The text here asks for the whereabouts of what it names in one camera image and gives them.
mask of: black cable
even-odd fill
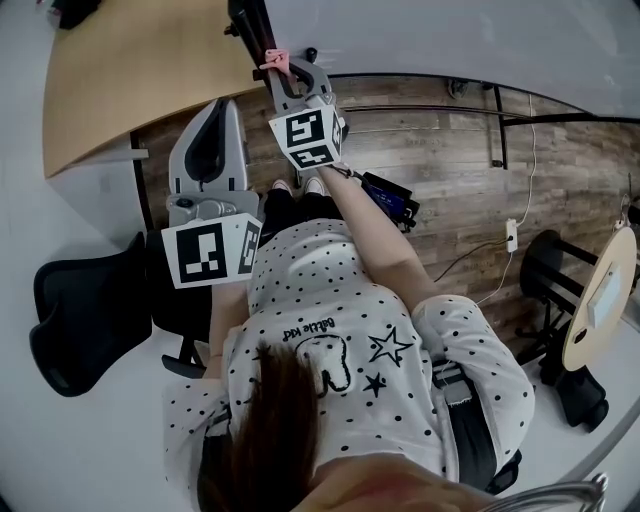
[[[465,259],[467,256],[470,256],[471,254],[473,254],[477,250],[482,249],[483,247],[487,247],[488,245],[494,245],[494,246],[495,245],[501,245],[501,244],[504,244],[506,241],[507,241],[507,239],[505,238],[504,240],[500,240],[499,242],[485,242],[483,244],[480,244],[478,247],[475,247],[474,249],[471,249],[468,253],[463,254],[462,256],[457,258],[451,265],[449,265],[447,267],[447,269],[442,274],[440,274],[440,277],[438,277],[438,279],[435,279],[433,282],[437,283],[438,281],[440,281],[440,279],[442,279],[445,276],[445,274],[447,272],[449,272],[449,270],[451,270],[456,263],[458,263],[460,260]]]
[[[371,200],[374,203],[376,203],[378,208],[380,208],[387,217],[391,218],[391,215],[389,213],[389,208],[387,208],[387,205],[385,205],[382,201],[380,201],[376,193],[373,191],[373,187],[371,186],[371,183],[369,183],[369,180],[367,180],[367,178],[365,178],[362,174],[356,171],[352,171],[349,168],[343,169],[341,167],[336,167],[333,164],[330,164],[327,167],[329,167],[330,169],[333,169],[339,174],[342,174],[346,179],[349,179],[349,178],[359,179],[364,185],[362,188],[367,193],[367,195],[371,198]]]

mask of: black mesh chair back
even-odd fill
[[[160,231],[147,234],[145,259],[153,323],[160,329],[183,336],[179,357],[164,355],[162,364],[167,370],[183,377],[200,378],[205,367],[198,357],[194,342],[209,341],[211,287],[173,287]]]
[[[40,372],[62,396],[86,393],[151,335],[142,233],[114,256],[45,264],[34,295],[40,324],[29,339]]]

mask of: white polka dot shirt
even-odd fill
[[[457,453],[432,354],[474,381],[498,469],[518,449],[533,389],[480,309],[442,295],[410,314],[368,278],[342,221],[316,220],[279,233],[256,256],[250,318],[224,344],[221,381],[187,381],[165,393],[167,480],[197,510],[195,483],[205,435],[238,430],[258,369],[257,346],[284,345],[319,370],[321,441],[316,467],[345,456],[402,454],[457,481]]]

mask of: wooden floor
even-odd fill
[[[462,100],[449,98],[440,79],[416,77],[332,80],[341,107],[389,104],[442,104],[495,109],[492,91],[471,85]],[[503,109],[529,114],[526,94],[502,90]],[[271,134],[273,104],[266,90],[236,98],[243,113],[251,164],[250,183],[265,192],[277,178],[292,178],[291,168]],[[571,109],[538,97],[534,114]],[[143,164],[156,226],[166,223],[168,155],[195,111],[140,130],[141,147],[151,158]],[[500,159],[497,118],[443,112],[361,112],[348,114],[351,127],[344,160],[411,189],[421,204],[418,224],[408,235],[434,277],[477,245],[504,238],[505,221],[520,221],[533,169],[531,126],[507,128],[509,170],[492,168]],[[518,273],[524,249],[545,229],[598,252],[620,214],[620,202],[640,185],[640,129],[610,123],[535,126],[537,170],[531,207],[518,231],[519,249],[502,289],[482,304],[493,328],[517,351],[514,329],[539,318],[541,306],[522,297]],[[440,282],[445,293],[480,300],[494,291],[508,262],[505,247],[481,249],[458,263]],[[584,278],[587,269],[569,260],[569,273]]]

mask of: metal pole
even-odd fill
[[[575,256],[579,260],[586,261],[589,265],[595,265],[598,263],[598,257],[595,254],[590,253],[589,251],[585,251],[584,249],[580,249],[580,247],[576,247],[569,242],[565,242],[564,240],[556,240],[553,242],[553,246],[556,249],[560,249],[562,252],[566,252],[571,254],[571,256]]]
[[[361,107],[341,107],[343,112],[380,112],[394,110],[431,110],[461,114],[487,114],[491,116],[507,116],[515,119],[531,119],[529,116],[511,112],[498,112],[486,108],[455,107],[450,105],[363,105]]]
[[[500,88],[497,85],[493,86],[493,92],[496,96],[496,108],[498,112],[502,112],[502,97],[500,96]],[[504,116],[498,115],[498,127],[500,129],[500,145],[502,146],[502,168],[509,169],[508,156],[507,156],[507,134],[504,130]]]
[[[629,123],[640,124],[640,118],[635,117],[616,117],[616,116],[594,116],[593,114],[549,114],[544,116],[533,116],[528,120],[525,119],[508,119],[504,122],[505,126],[518,126],[521,124],[538,124],[538,123]]]
[[[570,315],[573,315],[576,311],[574,304],[565,299],[562,295],[554,292],[551,288],[545,286],[544,295],[550,301],[554,302],[562,311],[566,311]]]
[[[576,297],[580,297],[584,291],[584,286],[580,283],[577,283],[570,277],[565,276],[536,258],[527,258],[526,268],[527,270],[531,269],[538,274],[543,275],[547,279],[550,279],[554,283],[559,284],[565,290],[573,293]]]

